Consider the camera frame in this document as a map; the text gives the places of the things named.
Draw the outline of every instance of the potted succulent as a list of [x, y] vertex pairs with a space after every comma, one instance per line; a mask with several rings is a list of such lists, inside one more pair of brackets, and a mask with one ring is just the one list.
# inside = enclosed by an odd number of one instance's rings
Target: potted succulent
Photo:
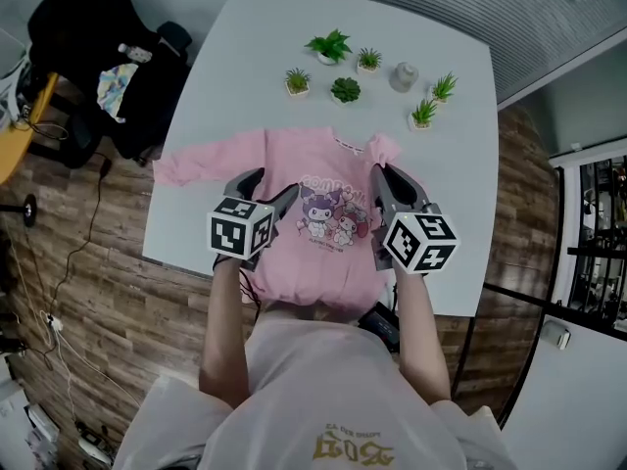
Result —
[[288, 70], [285, 73], [285, 88], [292, 98], [304, 98], [310, 93], [312, 76], [299, 68]]
[[348, 38], [339, 29], [331, 31], [326, 38], [317, 36], [306, 45], [317, 52], [317, 59], [323, 65], [335, 65], [345, 59], [347, 52], [353, 52], [344, 42]]
[[331, 97], [339, 106], [357, 101], [361, 93], [360, 85], [352, 78], [337, 78], [331, 87]]
[[381, 53], [374, 49], [361, 49], [357, 61], [357, 73], [376, 73], [381, 66]]
[[415, 110], [410, 113], [408, 123], [413, 131], [428, 129], [431, 126], [431, 120], [435, 115], [437, 105], [435, 100], [423, 99]]
[[453, 89], [457, 82], [458, 80], [452, 73], [442, 76], [431, 88], [433, 99], [438, 103], [447, 103], [449, 98], [453, 96]]

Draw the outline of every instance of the person's arm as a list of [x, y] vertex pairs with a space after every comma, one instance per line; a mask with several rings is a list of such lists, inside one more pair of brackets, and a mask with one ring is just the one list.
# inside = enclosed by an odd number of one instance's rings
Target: person's arm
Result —
[[233, 409], [250, 396], [244, 354], [240, 260], [216, 265], [207, 311], [207, 333], [200, 366], [199, 389]]
[[401, 374], [428, 403], [451, 399], [449, 370], [422, 275], [394, 264], [401, 326]]

